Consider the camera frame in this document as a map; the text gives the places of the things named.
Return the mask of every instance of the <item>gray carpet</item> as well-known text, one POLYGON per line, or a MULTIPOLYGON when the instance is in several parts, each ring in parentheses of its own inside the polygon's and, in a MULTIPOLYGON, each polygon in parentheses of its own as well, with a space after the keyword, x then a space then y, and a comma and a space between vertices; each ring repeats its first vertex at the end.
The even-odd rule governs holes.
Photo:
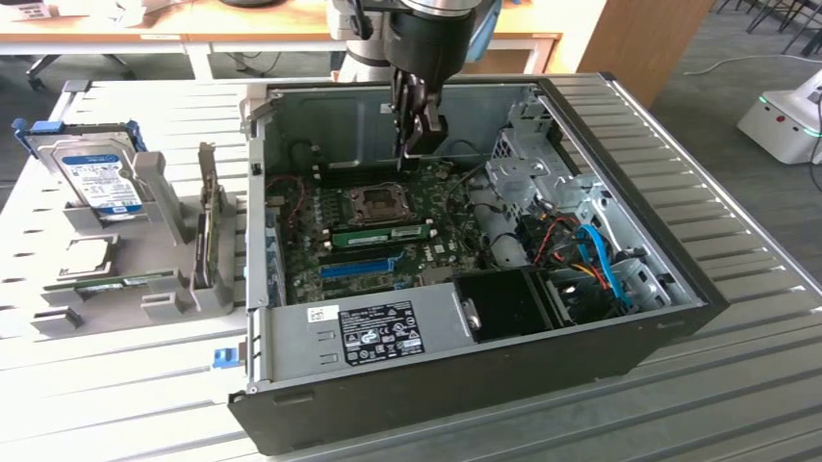
MULTIPOLYGON (((748 35, 744 29, 752 17, 733 10, 708 17, 653 113, 754 218, 822 279, 822 240, 816 233, 816 226, 822 226, 822 192, 811 183, 807 167, 781 164, 737 130, 737 121, 758 94, 764 90, 795 88, 820 64, 757 60, 728 64, 701 77, 682 75, 682 71, 702 69, 726 58, 781 51, 789 36, 776 32, 779 21, 766 20, 757 32, 748 35)), ((183 55, 123 58, 142 80, 193 77, 183 55)), ((263 53, 251 62, 258 69, 266 69, 274 58, 275 54, 263 53)), ((287 53, 269 75, 327 75, 327 64, 325 53, 287 53)), ((227 55, 215 55, 213 65, 218 78, 247 77, 234 70, 227 55)), ((26 153, 6 128, 14 118, 47 117, 67 79, 121 78, 121 70, 103 57, 66 56, 42 74, 50 91, 37 93, 23 78, 27 66, 17 58, 0 58, 0 207, 10 192, 3 187, 17 177, 26 161, 26 153)))

